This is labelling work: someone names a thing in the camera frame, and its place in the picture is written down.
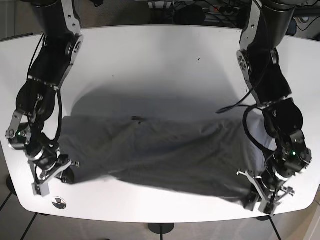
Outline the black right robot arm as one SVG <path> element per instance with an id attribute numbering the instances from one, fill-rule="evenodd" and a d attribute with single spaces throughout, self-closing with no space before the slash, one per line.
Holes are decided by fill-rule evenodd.
<path id="1" fill-rule="evenodd" d="M 16 109 L 6 131 L 11 149 L 23 151 L 34 182 L 33 193 L 50 193 L 49 182 L 59 179 L 72 183 L 72 161 L 60 153 L 58 140 L 44 132 L 45 122 L 55 109 L 62 109 L 61 88 L 73 67 L 84 37 L 80 18 L 72 0 L 32 0 L 30 5 L 43 29 L 43 35 L 31 58 L 26 82 L 16 97 Z"/>

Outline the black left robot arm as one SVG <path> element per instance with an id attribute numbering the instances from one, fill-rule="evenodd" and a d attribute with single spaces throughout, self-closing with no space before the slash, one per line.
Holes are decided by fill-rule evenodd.
<path id="1" fill-rule="evenodd" d="M 282 198 L 293 195 L 293 188 L 285 183 L 303 172 L 312 161 L 302 131 L 303 115 L 291 98 L 291 88 L 284 77 L 279 61 L 278 45 L 282 42 L 297 0 L 253 0 L 242 30 L 237 61 L 254 105 L 246 108 L 242 124 L 251 143 L 264 156 L 264 171 L 256 175 L 245 171 L 251 183 L 251 192 L 244 207 L 273 216 Z M 259 143 L 250 133 L 247 118 L 254 110 L 261 110 L 267 134 L 275 140 L 271 150 Z"/>

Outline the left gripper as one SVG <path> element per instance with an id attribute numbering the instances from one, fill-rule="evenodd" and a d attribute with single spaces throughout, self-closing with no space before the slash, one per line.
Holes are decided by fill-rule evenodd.
<path id="1" fill-rule="evenodd" d="M 284 197 L 294 196 L 295 191 L 292 187 L 281 186 L 280 188 L 268 188 L 263 182 L 261 176 L 256 176 L 252 171 L 237 171 L 236 175 L 245 176 L 251 183 L 250 193 L 243 202 L 246 210 L 253 211 L 256 204 L 259 204 L 258 211 L 272 217 L 279 205 L 282 204 Z"/>

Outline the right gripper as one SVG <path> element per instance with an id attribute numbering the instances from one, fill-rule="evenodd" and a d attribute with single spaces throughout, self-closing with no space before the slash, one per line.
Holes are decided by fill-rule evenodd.
<path id="1" fill-rule="evenodd" d="M 67 154 L 60 154 L 58 158 L 49 157 L 31 161 L 31 172 L 34 179 L 32 190 L 35 196 L 48 196 L 50 194 L 49 181 L 60 180 L 63 184 L 73 184 L 75 174 L 72 167 L 79 168 L 79 161 L 71 161 Z"/>

